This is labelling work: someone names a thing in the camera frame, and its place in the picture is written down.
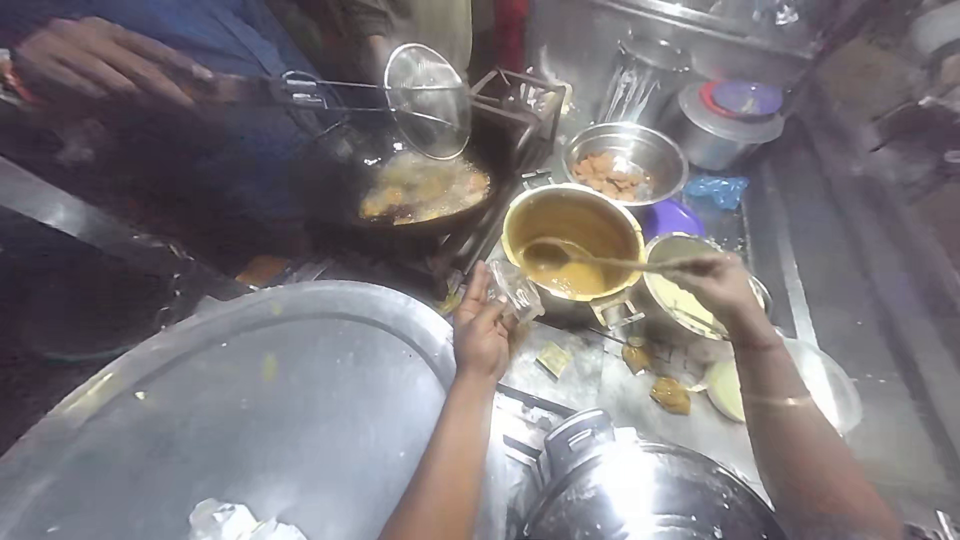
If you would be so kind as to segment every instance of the blue plastic bag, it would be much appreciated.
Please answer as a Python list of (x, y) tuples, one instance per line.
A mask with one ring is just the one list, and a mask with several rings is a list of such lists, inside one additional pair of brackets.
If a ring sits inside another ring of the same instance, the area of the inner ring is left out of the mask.
[(698, 176), (686, 183), (684, 193), (693, 197), (710, 197), (721, 209), (732, 210), (740, 205), (740, 196), (750, 180), (738, 176)]

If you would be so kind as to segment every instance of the yellow batter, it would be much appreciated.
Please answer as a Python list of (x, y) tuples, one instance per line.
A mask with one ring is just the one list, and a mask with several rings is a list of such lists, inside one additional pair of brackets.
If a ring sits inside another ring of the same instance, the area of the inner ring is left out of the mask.
[(711, 323), (713, 326), (722, 328), (722, 326), (716, 322), (713, 313), (707, 311), (693, 294), (681, 289), (676, 283), (671, 282), (660, 274), (647, 274), (646, 279), (647, 284), (649, 284), (651, 290), (655, 291), (655, 294), (660, 297), (663, 305), (670, 310), (676, 318), (684, 321), (685, 324), (702, 330), (706, 332), (707, 335), (715, 334), (710, 327), (686, 315), (689, 313), (707, 323)]
[[(572, 255), (589, 257), (590, 253), (573, 242), (565, 242), (566, 250)], [(519, 253), (520, 266), (531, 280), (549, 289), (565, 294), (600, 294), (610, 289), (603, 268), (597, 264), (571, 261), (560, 268), (543, 268), (527, 264), (523, 251)]]

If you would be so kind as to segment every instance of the wooden spoon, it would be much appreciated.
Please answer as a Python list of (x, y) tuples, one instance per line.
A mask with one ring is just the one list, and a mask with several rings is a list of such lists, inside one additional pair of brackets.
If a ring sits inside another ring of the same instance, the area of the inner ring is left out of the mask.
[(674, 267), (673, 261), (656, 262), (648, 264), (646, 262), (637, 262), (635, 260), (624, 260), (621, 258), (602, 258), (591, 255), (581, 255), (571, 253), (568, 249), (568, 243), (551, 236), (542, 236), (533, 240), (523, 248), (523, 260), (532, 265), (546, 269), (557, 269), (570, 262), (586, 262), (588, 264), (603, 264), (607, 266), (616, 266), (619, 268), (629, 268), (631, 270), (640, 270), (643, 272), (659, 273), (664, 270), (670, 270)]

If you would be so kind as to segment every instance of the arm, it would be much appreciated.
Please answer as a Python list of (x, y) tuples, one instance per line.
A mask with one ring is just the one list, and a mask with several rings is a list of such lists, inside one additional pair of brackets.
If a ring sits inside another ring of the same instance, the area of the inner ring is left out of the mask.
[(692, 292), (730, 333), (757, 469), (787, 532), (814, 538), (823, 537), (825, 528), (841, 528), (902, 538), (901, 523), (810, 399), (740, 259), (694, 258), (679, 270), (669, 278)]
[(363, 40), (367, 58), (364, 68), (373, 81), (382, 82), (383, 70), (390, 53), (396, 48), (392, 39), (391, 13), (395, 5), (389, 0), (342, 0), (344, 14), (358, 37)]
[(507, 369), (504, 304), (487, 304), (489, 274), (474, 267), (454, 313), (457, 375), (433, 436), (380, 540), (469, 540), (480, 505), (496, 382)]

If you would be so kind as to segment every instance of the bracelet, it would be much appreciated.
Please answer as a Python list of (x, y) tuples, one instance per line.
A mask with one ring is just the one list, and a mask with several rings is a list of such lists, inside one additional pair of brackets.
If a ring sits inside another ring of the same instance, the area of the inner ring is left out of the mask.
[(772, 406), (815, 405), (813, 403), (813, 398), (808, 395), (801, 396), (800, 398), (765, 398), (763, 396), (755, 396), (753, 394), (743, 394), (743, 403)]
[(4, 84), (16, 92), (20, 99), (30, 105), (40, 105), (43, 100), (36, 97), (33, 92), (27, 89), (23, 80), (13, 70), (13, 58), (10, 49), (0, 49), (0, 70), (3, 72)]

